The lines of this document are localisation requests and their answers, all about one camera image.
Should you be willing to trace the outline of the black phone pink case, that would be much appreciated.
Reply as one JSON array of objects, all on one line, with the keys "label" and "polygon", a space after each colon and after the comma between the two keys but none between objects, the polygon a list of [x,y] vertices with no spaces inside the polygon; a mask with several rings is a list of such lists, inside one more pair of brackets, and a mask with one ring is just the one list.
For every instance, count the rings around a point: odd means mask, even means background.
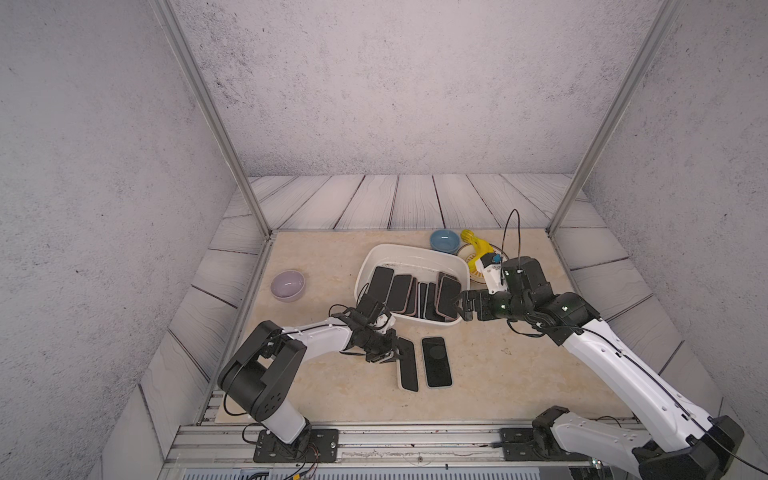
[{"label": "black phone pink case", "polygon": [[461,283],[457,278],[446,273],[438,275],[435,296],[435,311],[446,322],[457,319],[456,301],[461,293]]}]

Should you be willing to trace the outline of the black phone cream case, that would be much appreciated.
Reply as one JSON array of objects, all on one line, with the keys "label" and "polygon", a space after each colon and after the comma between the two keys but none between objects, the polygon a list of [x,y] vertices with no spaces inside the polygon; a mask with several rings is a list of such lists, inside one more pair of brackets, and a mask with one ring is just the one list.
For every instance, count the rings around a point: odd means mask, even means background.
[{"label": "black phone cream case", "polygon": [[397,339],[398,382],[401,389],[418,392],[418,371],[415,347],[412,341],[399,337]]}]

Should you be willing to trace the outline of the white plastic storage box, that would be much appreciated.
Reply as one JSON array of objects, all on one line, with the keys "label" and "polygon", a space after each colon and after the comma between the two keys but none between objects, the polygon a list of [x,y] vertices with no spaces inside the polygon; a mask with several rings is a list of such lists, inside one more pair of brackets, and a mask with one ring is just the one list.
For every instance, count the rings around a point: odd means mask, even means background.
[{"label": "white plastic storage box", "polygon": [[457,316],[456,320],[448,322],[441,316],[440,320],[437,322],[418,319],[416,317],[416,298],[418,290],[417,283],[433,282],[436,284],[437,290],[438,275],[440,273],[454,276],[462,285],[461,291],[467,290],[470,287],[470,272],[468,265],[464,260],[455,255],[440,253],[424,248],[397,244],[381,244],[370,250],[363,261],[354,288],[354,293],[356,295],[366,293],[373,270],[376,266],[392,268],[394,270],[394,276],[396,274],[408,274],[413,276],[413,286],[408,307],[402,314],[393,313],[394,318],[402,321],[409,320],[416,323],[441,327],[453,326],[461,322],[460,316]]}]

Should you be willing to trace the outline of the black phone green case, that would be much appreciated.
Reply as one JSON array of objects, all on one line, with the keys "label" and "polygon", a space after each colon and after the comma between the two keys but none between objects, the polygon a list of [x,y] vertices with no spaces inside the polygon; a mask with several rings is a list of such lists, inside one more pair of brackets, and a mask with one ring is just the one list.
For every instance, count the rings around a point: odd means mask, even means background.
[{"label": "black phone green case", "polygon": [[448,388],[453,379],[445,340],[442,337],[425,337],[421,340],[427,386]]}]

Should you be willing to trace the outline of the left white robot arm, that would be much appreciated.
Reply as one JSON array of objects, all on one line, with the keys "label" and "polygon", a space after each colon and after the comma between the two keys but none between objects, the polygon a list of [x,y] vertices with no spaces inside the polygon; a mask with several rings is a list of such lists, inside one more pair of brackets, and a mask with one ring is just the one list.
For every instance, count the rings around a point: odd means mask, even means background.
[{"label": "left white robot arm", "polygon": [[288,400],[301,366],[331,353],[356,354],[374,364],[399,361],[404,351],[394,324],[393,313],[368,294],[357,306],[306,326],[263,321],[222,368],[218,386],[278,441],[301,449],[310,422]]}]

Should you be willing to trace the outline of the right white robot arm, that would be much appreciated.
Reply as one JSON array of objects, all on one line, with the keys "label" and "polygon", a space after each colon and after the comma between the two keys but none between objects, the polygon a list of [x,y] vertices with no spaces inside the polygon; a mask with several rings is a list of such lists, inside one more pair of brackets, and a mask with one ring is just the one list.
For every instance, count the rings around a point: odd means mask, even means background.
[{"label": "right white robot arm", "polygon": [[475,268],[486,287],[461,294],[463,319],[527,323],[529,337],[548,338],[578,358],[645,428],[636,432],[553,406],[532,422],[534,451],[547,460],[591,457],[641,479],[720,479],[728,472],[744,439],[741,426],[675,390],[580,295],[554,293],[538,260],[487,253]]}]

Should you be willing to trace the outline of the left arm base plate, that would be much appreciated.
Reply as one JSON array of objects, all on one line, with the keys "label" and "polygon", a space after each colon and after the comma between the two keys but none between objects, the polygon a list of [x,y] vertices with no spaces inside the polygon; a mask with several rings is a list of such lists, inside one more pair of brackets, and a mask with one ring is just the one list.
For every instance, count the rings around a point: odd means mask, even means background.
[{"label": "left arm base plate", "polygon": [[292,443],[281,441],[272,431],[259,433],[253,462],[334,463],[337,461],[339,430],[308,427]]}]

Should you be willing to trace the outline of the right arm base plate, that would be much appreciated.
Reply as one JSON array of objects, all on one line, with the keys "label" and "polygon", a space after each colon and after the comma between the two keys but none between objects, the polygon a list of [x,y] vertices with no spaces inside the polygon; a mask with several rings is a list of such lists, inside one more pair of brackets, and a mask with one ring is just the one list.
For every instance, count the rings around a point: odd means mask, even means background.
[{"label": "right arm base plate", "polygon": [[505,461],[587,462],[591,458],[560,448],[550,434],[541,429],[503,428],[500,440],[491,444],[500,448]]}]

